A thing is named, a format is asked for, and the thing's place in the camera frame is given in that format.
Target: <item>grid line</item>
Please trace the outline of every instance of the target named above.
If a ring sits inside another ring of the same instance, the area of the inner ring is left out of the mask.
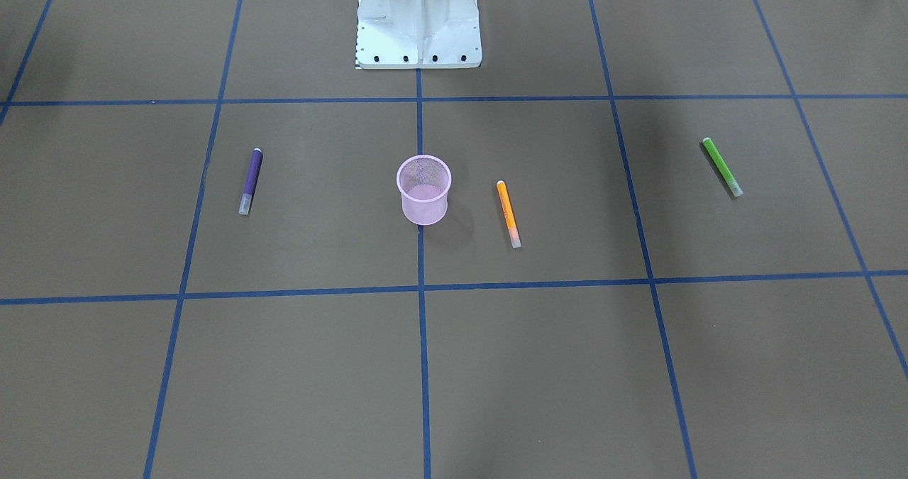
[[[155,300],[167,300],[167,301],[176,301],[175,314],[173,314],[172,321],[172,330],[171,336],[168,342],[167,356],[165,359],[165,371],[162,374],[161,390],[159,392],[158,404],[155,412],[155,423],[153,424],[152,436],[150,437],[148,456],[146,457],[145,463],[145,479],[150,478],[150,472],[152,472],[153,466],[153,457],[155,457],[155,448],[158,432],[160,430],[161,418],[163,407],[165,406],[165,398],[167,391],[167,384],[169,381],[169,374],[172,366],[173,353],[175,352],[176,338],[179,330],[179,318],[182,314],[182,305],[184,300],[194,300],[194,299],[223,299],[223,298],[251,298],[251,297],[269,297],[269,296],[305,296],[305,295],[332,295],[332,294],[376,294],[376,292],[418,292],[419,295],[419,337],[421,337],[421,382],[422,382],[422,412],[423,412],[423,465],[424,465],[424,477],[425,479],[431,479],[431,435],[429,434],[429,389],[428,389],[428,337],[427,337],[427,321],[426,321],[426,292],[435,292],[435,291],[458,291],[458,290],[493,290],[493,289],[525,289],[525,288],[567,288],[567,287],[584,287],[584,286],[612,286],[612,285],[648,285],[651,292],[653,307],[655,311],[656,321],[658,321],[659,334],[661,337],[663,351],[665,354],[665,362],[667,362],[667,369],[669,379],[672,385],[672,395],[674,396],[675,409],[677,409],[678,423],[681,429],[683,436],[683,441],[685,445],[685,453],[687,454],[688,467],[690,467],[690,475],[692,479],[697,478],[697,470],[694,466],[694,457],[690,446],[690,437],[687,433],[687,424],[685,423],[685,417],[683,412],[683,407],[681,403],[681,398],[679,390],[677,387],[677,378],[675,378],[675,370],[672,365],[671,350],[668,343],[668,332],[665,330],[664,320],[662,318],[661,306],[658,299],[658,289],[656,286],[665,284],[697,284],[697,282],[765,282],[765,281],[786,281],[786,280],[801,280],[801,279],[829,279],[829,278],[865,278],[869,289],[872,292],[873,299],[875,299],[876,307],[878,308],[883,323],[888,331],[889,337],[892,341],[892,345],[895,347],[895,352],[899,357],[899,360],[902,364],[902,369],[905,372],[905,375],[908,376],[908,365],[905,365],[904,354],[902,354],[901,348],[899,348],[898,340],[895,337],[895,332],[892,330],[892,325],[889,323],[888,317],[885,313],[885,308],[883,308],[882,301],[880,300],[875,285],[873,284],[873,277],[888,277],[888,276],[908,276],[908,270],[880,270],[880,271],[870,271],[867,268],[865,260],[863,260],[862,255],[860,254],[860,249],[858,247],[857,240],[854,238],[850,224],[846,218],[846,213],[844,213],[841,202],[839,201],[834,189],[833,182],[831,181],[829,172],[826,169],[826,163],[824,163],[823,157],[819,151],[819,148],[814,140],[813,133],[811,132],[810,126],[807,122],[807,117],[804,114],[804,110],[801,107],[801,99],[903,99],[908,98],[908,94],[797,94],[795,91],[794,85],[788,76],[788,73],[785,69],[785,64],[782,61],[781,54],[776,47],[775,40],[770,33],[768,23],[766,23],[765,17],[763,16],[762,9],[759,6],[758,0],[753,0],[755,4],[756,11],[760,16],[760,19],[763,23],[763,28],[765,33],[768,36],[768,39],[774,49],[776,59],[779,62],[779,65],[782,69],[782,73],[785,76],[785,81],[788,84],[790,94],[627,94],[627,95],[618,95],[614,94],[613,87],[611,84],[611,79],[609,75],[609,66],[607,66],[607,57],[604,52],[604,43],[599,27],[599,20],[597,20],[596,7],[594,7],[594,0],[588,0],[590,6],[590,13],[593,20],[593,29],[597,37],[597,45],[599,46],[600,60],[603,69],[604,81],[606,81],[608,94],[600,95],[538,95],[538,97],[423,97],[422,94],[422,74],[421,70],[416,70],[416,84],[417,84],[417,94],[416,97],[350,97],[350,98],[224,98],[225,87],[227,83],[227,77],[231,61],[231,53],[233,52],[233,44],[236,40],[236,31],[240,19],[240,10],[243,0],[237,0],[236,10],[234,11],[233,16],[233,27],[231,27],[230,40],[227,47],[227,53],[224,59],[223,74],[221,75],[221,87],[218,91],[218,97],[216,99],[170,99],[170,100],[109,100],[109,101],[13,101],[14,94],[19,85],[23,71],[25,71],[28,58],[33,51],[33,46],[35,46],[36,39],[41,31],[43,22],[45,22],[45,17],[48,15],[49,8],[51,6],[52,0],[47,0],[45,3],[45,8],[43,8],[42,16],[40,17],[37,26],[35,27],[35,32],[33,33],[32,39],[29,42],[29,46],[26,49],[26,53],[23,56],[22,62],[19,66],[19,70],[16,74],[16,80],[13,82],[13,86],[10,88],[9,95],[7,95],[6,101],[0,101],[0,124],[4,122],[4,117],[6,117],[7,111],[12,107],[49,107],[49,106],[132,106],[132,105],[148,105],[148,104],[165,104],[165,105],[180,105],[180,104],[213,104],[215,105],[213,123],[211,124],[211,132],[208,140],[208,147],[206,150],[206,156],[204,161],[204,166],[202,166],[201,171],[201,181],[199,186],[199,192],[197,195],[197,202],[195,206],[194,220],[192,220],[192,229],[189,237],[189,242],[187,244],[185,263],[184,263],[184,274],[182,275],[181,285],[179,285],[179,292],[176,294],[123,294],[123,295],[99,295],[99,296],[57,296],[57,297],[43,297],[43,298],[6,298],[0,299],[0,307],[2,305],[23,305],[23,304],[74,304],[75,302],[132,302],[132,301],[155,301]],[[658,278],[655,277],[652,263],[649,257],[648,246],[646,246],[646,236],[644,233],[644,227],[642,219],[640,216],[640,211],[638,207],[638,201],[636,201],[636,193],[633,188],[633,176],[631,174],[629,160],[627,160],[627,154],[625,149],[624,137],[621,130],[621,124],[619,120],[619,113],[617,113],[616,102],[617,101],[638,101],[638,100],[713,100],[713,99],[756,99],[756,100],[766,100],[766,99],[790,99],[794,101],[797,105],[797,110],[801,116],[802,123],[804,124],[804,129],[807,131],[808,139],[813,146],[814,154],[817,158],[817,161],[820,163],[821,171],[823,171],[824,177],[826,178],[827,186],[830,190],[831,196],[834,198],[834,203],[839,211],[840,217],[843,221],[843,225],[846,227],[846,232],[849,235],[851,240],[854,253],[858,259],[860,265],[860,271],[855,272],[796,272],[796,273],[778,273],[773,275],[772,273],[766,273],[766,275],[715,275],[715,276],[690,276],[690,277],[664,277]],[[370,287],[349,287],[349,288],[311,288],[311,289],[286,289],[286,290],[265,290],[265,291],[241,291],[241,292],[186,292],[188,285],[189,272],[192,265],[192,253],[194,253],[194,244],[195,236],[198,231],[198,225],[201,218],[201,206],[204,201],[204,192],[205,192],[205,177],[207,174],[208,166],[211,162],[211,150],[214,148],[215,136],[218,128],[218,118],[220,118],[221,108],[224,104],[344,104],[344,103],[406,103],[411,104],[415,103],[417,108],[417,153],[422,154],[423,150],[423,104],[424,103],[470,103],[471,101],[609,101],[612,117],[616,127],[616,137],[619,141],[619,149],[622,156],[622,163],[625,168],[626,173],[626,182],[627,187],[629,188],[629,196],[631,200],[631,205],[633,208],[633,214],[636,218],[636,226],[638,227],[638,239],[640,241],[641,252],[643,255],[644,263],[646,266],[646,278],[633,278],[633,279],[602,279],[602,280],[576,280],[576,281],[538,281],[538,282],[476,282],[476,284],[438,284],[438,285],[427,285],[425,282],[425,257],[424,257],[424,227],[418,227],[418,239],[417,239],[417,255],[418,255],[418,282],[417,285],[395,285],[395,286],[370,286]]]
[[[416,153],[422,155],[422,69],[416,70]],[[424,226],[417,226],[416,276],[419,294],[419,377],[422,391],[422,476],[432,479],[431,413],[428,397],[428,325],[426,324],[426,254]]]
[[[588,3],[589,13],[593,20],[593,30],[596,33],[597,46],[599,46],[599,59],[602,62],[602,74],[606,79],[606,88],[609,90],[609,103],[612,110],[612,120],[615,122],[615,134],[617,142],[619,142],[619,150],[621,151],[621,163],[624,166],[627,181],[627,194],[630,196],[631,207],[633,207],[633,219],[636,220],[636,233],[638,233],[638,239],[640,241],[640,252],[643,254],[643,262],[646,267],[646,284],[649,284],[649,294],[652,297],[655,321],[659,328],[659,338],[662,341],[662,352],[665,356],[665,369],[667,369],[668,372],[668,382],[671,384],[672,398],[674,398],[675,401],[675,414],[677,415],[678,429],[681,431],[681,440],[684,444],[685,457],[687,457],[687,469],[688,472],[690,472],[691,479],[697,479],[697,465],[695,465],[694,462],[694,451],[691,448],[690,436],[688,436],[687,433],[687,419],[685,419],[684,405],[681,402],[681,392],[678,388],[677,376],[675,376],[675,364],[672,359],[671,346],[669,346],[668,343],[668,332],[665,330],[665,320],[662,318],[662,305],[659,302],[658,289],[656,289],[653,265],[650,261],[648,246],[646,246],[646,233],[643,229],[643,219],[640,217],[640,207],[638,205],[638,200],[636,200],[636,191],[633,190],[633,175],[631,174],[630,162],[627,160],[627,149],[625,147],[624,134],[621,130],[619,108],[617,108],[617,101],[614,97],[615,93],[612,87],[612,79],[609,74],[609,60],[606,57],[606,48],[604,48],[602,32],[599,28],[596,1],[588,0]]]
[[[908,270],[870,271],[872,277],[908,276]],[[772,282],[790,280],[819,280],[836,278],[863,278],[865,273],[853,272],[797,272],[797,273],[755,273],[754,275],[710,275],[690,277],[655,277],[653,282],[661,284],[716,284],[717,282]],[[467,284],[425,284],[426,292],[434,291],[484,291],[496,289],[541,289],[594,287],[613,285],[648,285],[648,278],[551,280],[523,282],[468,282]],[[282,296],[328,296],[334,294],[379,294],[380,292],[418,292],[419,285],[375,285],[363,287],[312,287],[301,289],[267,289],[260,291],[200,291],[186,292],[184,300],[217,300],[233,298],[271,298]],[[4,305],[46,305],[46,304],[109,304],[109,302],[143,302],[155,300],[175,301],[178,292],[156,292],[156,294],[102,294],[82,296],[45,296],[0,298]]]
[[[221,73],[221,87],[218,89],[218,100],[223,100],[224,91],[227,88],[227,76],[230,74],[230,61],[233,56],[233,44],[236,41],[236,31],[240,24],[240,11],[243,10],[243,0],[236,0],[236,9],[233,11],[233,24],[231,24],[230,39],[227,42],[227,53],[224,55],[223,72]],[[173,365],[173,353],[176,349],[176,339],[179,333],[179,320],[182,316],[182,305],[186,295],[186,285],[189,284],[189,272],[192,268],[192,253],[195,249],[195,237],[199,230],[199,220],[201,219],[201,205],[205,198],[205,182],[208,176],[208,167],[211,164],[211,150],[214,149],[214,139],[218,133],[218,120],[221,117],[221,107],[223,103],[217,103],[214,107],[214,117],[211,120],[211,132],[208,136],[208,147],[205,151],[205,162],[201,168],[201,178],[199,180],[199,192],[195,200],[195,212],[192,215],[192,227],[189,233],[189,242],[186,244],[186,260],[182,270],[182,279],[179,281],[179,292],[177,294],[176,307],[173,310],[173,322],[171,324],[170,339],[167,343],[167,356],[165,366],[161,375],[161,388],[158,392],[158,402],[155,408],[155,420],[152,423],[152,433],[148,443],[148,453],[145,457],[145,470],[143,479],[150,479],[152,476],[153,465],[155,465],[155,451],[157,450],[158,434],[161,430],[161,420],[165,402],[167,399],[167,386],[170,381],[170,373]]]
[[[773,99],[908,99],[908,94],[564,94],[497,95],[497,97],[259,97],[197,99],[111,99],[0,101],[4,113],[12,107],[32,106],[143,106],[148,104],[317,104],[317,103],[484,103],[484,101],[687,101]]]
[[[9,111],[10,101],[13,101],[13,98],[16,97],[16,90],[19,88],[19,82],[22,82],[22,75],[26,72],[28,59],[32,56],[33,50],[35,50],[35,43],[37,43],[41,28],[45,25],[45,19],[48,17],[52,3],[54,3],[54,0],[45,1],[45,7],[43,7],[41,16],[38,18],[38,23],[35,25],[35,32],[32,33],[32,38],[28,41],[26,52],[22,55],[22,62],[19,62],[19,69],[16,70],[16,78],[13,78],[13,84],[12,87],[9,88],[9,94],[6,95],[6,101],[4,102],[3,108],[0,108],[0,126],[3,126],[3,122],[6,120],[6,113]]]
[[[873,284],[873,276],[870,275],[870,271],[867,268],[867,263],[863,259],[863,254],[860,253],[860,246],[858,246],[857,238],[854,236],[851,224],[848,221],[848,216],[846,215],[846,210],[842,205],[842,201],[839,200],[838,192],[836,191],[836,185],[833,184],[833,179],[829,174],[829,170],[826,168],[826,162],[823,160],[823,155],[820,153],[820,147],[817,145],[816,139],[814,138],[814,132],[811,130],[810,123],[807,122],[807,115],[804,113],[804,107],[801,105],[801,100],[797,97],[797,91],[795,91],[795,85],[792,83],[791,77],[788,75],[788,69],[785,67],[785,61],[782,61],[782,53],[779,51],[778,45],[775,43],[773,33],[769,30],[769,23],[766,21],[766,16],[763,14],[763,8],[760,6],[759,0],[753,0],[753,6],[756,9],[756,13],[760,17],[760,22],[763,24],[763,30],[766,33],[766,38],[769,39],[769,44],[773,47],[773,53],[775,53],[775,59],[779,62],[779,68],[782,70],[782,76],[785,78],[785,84],[788,85],[788,90],[792,95],[792,100],[794,101],[794,106],[797,107],[799,116],[801,117],[801,123],[804,124],[804,132],[807,132],[807,139],[810,141],[810,146],[814,149],[814,155],[816,156],[816,161],[820,165],[820,170],[823,172],[823,178],[826,180],[826,187],[829,189],[829,194],[833,197],[834,203],[836,203],[836,210],[839,213],[839,218],[842,220],[842,224],[846,233],[848,234],[848,240],[852,244],[852,249],[854,256],[857,258],[857,262],[860,266],[860,272],[867,282],[867,287],[870,289],[870,294],[873,296],[873,302],[876,304],[876,310],[879,311],[880,319],[882,319],[882,325],[886,329],[886,334],[889,336],[889,341],[892,344],[892,349],[895,351],[895,356],[899,361],[899,364],[902,366],[902,373],[904,373],[905,379],[908,379],[908,362],[905,360],[905,355],[902,352],[902,347],[899,345],[899,340],[895,336],[895,330],[892,329],[892,323],[889,321],[888,314],[886,314],[886,308],[882,305],[882,300],[878,292],[876,292],[876,285]]]

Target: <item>brown floor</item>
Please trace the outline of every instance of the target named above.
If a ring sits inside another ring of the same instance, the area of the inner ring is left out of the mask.
[[[479,6],[0,0],[0,477],[904,477],[908,0]]]

